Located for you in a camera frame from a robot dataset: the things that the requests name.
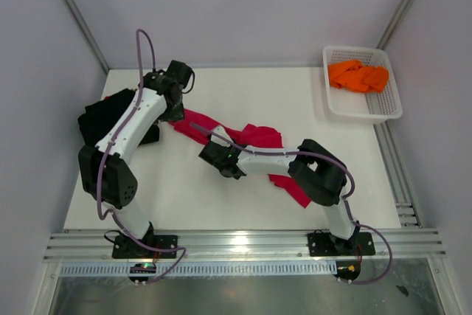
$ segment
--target folded red cloth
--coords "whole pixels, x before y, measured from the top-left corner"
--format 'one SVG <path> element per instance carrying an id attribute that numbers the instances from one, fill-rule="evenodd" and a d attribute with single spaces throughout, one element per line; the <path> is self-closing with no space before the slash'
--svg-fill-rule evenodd
<path id="1" fill-rule="evenodd" d="M 191 110 L 185 109 L 185 119 L 178 122 L 170 122 L 176 131 L 182 133 L 189 138 L 201 144 L 208 143 L 208 137 L 201 133 L 197 128 L 194 128 L 190 123 L 195 123 L 206 129 L 212 130 L 218 125 L 221 125 L 213 118 L 199 114 Z M 237 143 L 244 145 L 253 145 L 259 148 L 283 148 L 282 136 L 278 131 L 271 127 L 257 127 L 248 124 L 242 131 L 224 126 L 228 135 Z M 269 179 L 277 187 L 281 187 L 291 195 L 303 208 L 310 204 L 310 198 L 305 195 L 303 190 L 295 181 L 287 176 L 269 175 Z"/>

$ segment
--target mounting plate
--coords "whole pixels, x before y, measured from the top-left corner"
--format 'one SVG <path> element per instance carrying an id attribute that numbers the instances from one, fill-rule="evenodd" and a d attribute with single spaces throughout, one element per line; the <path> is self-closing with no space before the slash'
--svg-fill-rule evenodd
<path id="1" fill-rule="evenodd" d="M 177 235 L 154 235 L 153 247 L 158 249 L 173 249 L 177 247 L 178 237 Z M 115 243 L 113 245 L 113 252 L 111 257 L 117 260 L 128 259 L 128 258 L 165 258 L 175 259 L 177 254 L 175 252 L 153 252 L 143 249 L 141 246 L 136 245 L 130 238 L 124 235 L 118 235 L 115 237 Z"/>
<path id="2" fill-rule="evenodd" d="M 308 250 L 311 257 L 324 256 L 356 256 L 356 250 L 352 250 L 349 254 L 341 255 L 334 247 L 334 243 L 330 238 L 329 232 L 312 232 L 307 235 Z M 375 255 L 374 242 L 369 232 L 359 232 L 357 235 L 358 245 L 361 247 L 363 256 Z"/>

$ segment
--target orange cloth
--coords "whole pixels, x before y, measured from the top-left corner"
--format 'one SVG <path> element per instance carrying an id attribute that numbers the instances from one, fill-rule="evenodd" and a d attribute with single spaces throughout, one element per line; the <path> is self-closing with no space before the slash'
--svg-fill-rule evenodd
<path id="1" fill-rule="evenodd" d="M 330 64 L 327 68 L 330 85 L 354 92 L 382 92 L 389 81 L 389 71 L 378 66 L 362 66 L 359 60 Z"/>

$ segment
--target basket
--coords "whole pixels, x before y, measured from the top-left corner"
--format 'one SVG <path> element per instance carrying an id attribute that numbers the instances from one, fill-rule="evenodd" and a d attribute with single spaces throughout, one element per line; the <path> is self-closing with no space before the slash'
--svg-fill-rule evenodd
<path id="1" fill-rule="evenodd" d="M 359 94 L 330 86 L 327 67 L 345 60 L 357 59 L 365 66 L 382 66 L 389 71 L 389 81 L 381 93 Z M 329 116 L 344 122 L 382 123 L 399 118 L 403 110 L 389 57 L 380 49 L 328 46 L 323 49 L 324 80 L 326 82 Z"/>

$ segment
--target gray wall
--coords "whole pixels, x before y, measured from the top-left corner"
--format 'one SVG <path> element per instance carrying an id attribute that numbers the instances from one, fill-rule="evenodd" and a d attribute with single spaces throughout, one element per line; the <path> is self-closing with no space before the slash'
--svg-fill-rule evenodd
<path id="1" fill-rule="evenodd" d="M 158 63 L 193 66 L 322 62 L 329 44 L 376 46 L 399 0 L 75 0 L 108 64 L 136 68 L 133 31 Z"/>
<path id="2" fill-rule="evenodd" d="M 76 117 L 105 81 L 61 0 L 0 0 L 0 312 L 24 314 L 77 176 Z"/>
<path id="3" fill-rule="evenodd" d="M 471 25 L 472 0 L 416 0 L 387 48 L 403 105 L 392 127 L 426 223 L 438 227 L 469 304 Z"/>

